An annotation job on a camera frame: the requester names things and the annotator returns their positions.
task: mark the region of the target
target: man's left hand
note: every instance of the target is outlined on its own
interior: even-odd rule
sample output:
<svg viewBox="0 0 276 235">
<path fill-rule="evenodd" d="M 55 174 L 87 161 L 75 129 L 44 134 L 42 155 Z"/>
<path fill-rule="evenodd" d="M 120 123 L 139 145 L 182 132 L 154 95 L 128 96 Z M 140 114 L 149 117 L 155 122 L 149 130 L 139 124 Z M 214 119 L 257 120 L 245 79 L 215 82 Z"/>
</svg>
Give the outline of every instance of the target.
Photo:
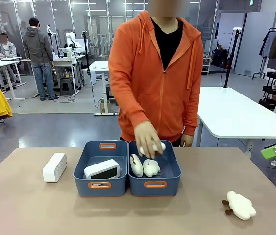
<svg viewBox="0 0 276 235">
<path fill-rule="evenodd" d="M 181 137 L 181 147 L 191 147 L 193 143 L 193 136 L 183 134 Z"/>
</svg>

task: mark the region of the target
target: man in orange hoodie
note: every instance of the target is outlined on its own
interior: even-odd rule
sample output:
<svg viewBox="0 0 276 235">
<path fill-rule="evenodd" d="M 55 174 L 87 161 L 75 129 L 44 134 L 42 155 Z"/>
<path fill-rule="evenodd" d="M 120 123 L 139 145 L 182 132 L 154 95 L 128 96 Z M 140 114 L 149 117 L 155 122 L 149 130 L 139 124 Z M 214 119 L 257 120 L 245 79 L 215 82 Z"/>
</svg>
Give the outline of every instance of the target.
<svg viewBox="0 0 276 235">
<path fill-rule="evenodd" d="M 203 66 L 201 34 L 176 18 L 181 0 L 149 0 L 149 12 L 116 31 L 109 58 L 111 89 L 120 106 L 121 139 L 154 157 L 160 139 L 190 147 L 197 126 Z"/>
</svg>

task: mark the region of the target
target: door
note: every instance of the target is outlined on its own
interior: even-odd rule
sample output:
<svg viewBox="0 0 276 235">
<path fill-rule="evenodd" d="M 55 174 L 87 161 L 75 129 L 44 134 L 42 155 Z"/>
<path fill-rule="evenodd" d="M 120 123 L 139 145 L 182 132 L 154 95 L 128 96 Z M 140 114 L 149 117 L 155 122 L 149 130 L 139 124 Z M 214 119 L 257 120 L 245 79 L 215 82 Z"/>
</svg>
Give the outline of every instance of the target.
<svg viewBox="0 0 276 235">
<path fill-rule="evenodd" d="M 247 14 L 235 74 L 250 76 L 260 72 L 262 57 L 259 55 L 263 39 L 274 28 L 276 12 L 251 12 Z"/>
</svg>

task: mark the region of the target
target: plastic basket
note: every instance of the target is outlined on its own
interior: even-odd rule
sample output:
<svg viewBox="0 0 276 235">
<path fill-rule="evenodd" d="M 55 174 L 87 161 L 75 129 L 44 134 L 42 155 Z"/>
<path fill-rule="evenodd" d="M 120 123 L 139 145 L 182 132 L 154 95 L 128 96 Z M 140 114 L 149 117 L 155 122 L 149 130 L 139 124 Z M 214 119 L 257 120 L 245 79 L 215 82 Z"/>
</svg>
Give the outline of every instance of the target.
<svg viewBox="0 0 276 235">
<path fill-rule="evenodd" d="M 162 141 L 166 145 L 166 150 L 162 156 L 157 156 L 155 160 L 161 169 L 161 175 L 152 178 L 143 175 L 142 178 L 136 177 L 130 166 L 130 155 L 138 154 L 136 142 L 129 143 L 129 180 L 130 190 L 134 196 L 174 196 L 177 194 L 178 185 L 181 177 L 181 170 L 173 151 L 173 146 L 169 141 Z M 139 156 L 141 163 L 147 159 Z"/>
<path fill-rule="evenodd" d="M 120 167 L 117 179 L 86 179 L 88 166 L 114 159 Z M 75 184 L 81 197 L 119 197 L 125 193 L 128 174 L 128 144 L 125 141 L 90 141 L 81 154 L 74 171 Z"/>
</svg>

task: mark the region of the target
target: black screen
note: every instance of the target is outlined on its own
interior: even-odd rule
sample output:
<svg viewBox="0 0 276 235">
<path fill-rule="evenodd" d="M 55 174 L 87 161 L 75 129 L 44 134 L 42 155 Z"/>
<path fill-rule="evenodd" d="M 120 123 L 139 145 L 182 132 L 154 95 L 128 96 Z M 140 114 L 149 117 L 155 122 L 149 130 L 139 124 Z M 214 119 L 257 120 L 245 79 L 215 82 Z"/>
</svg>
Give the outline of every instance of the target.
<svg viewBox="0 0 276 235">
<path fill-rule="evenodd" d="M 93 175 L 91 179 L 109 179 L 117 175 L 117 168 L 113 168 L 102 173 Z"/>
</svg>

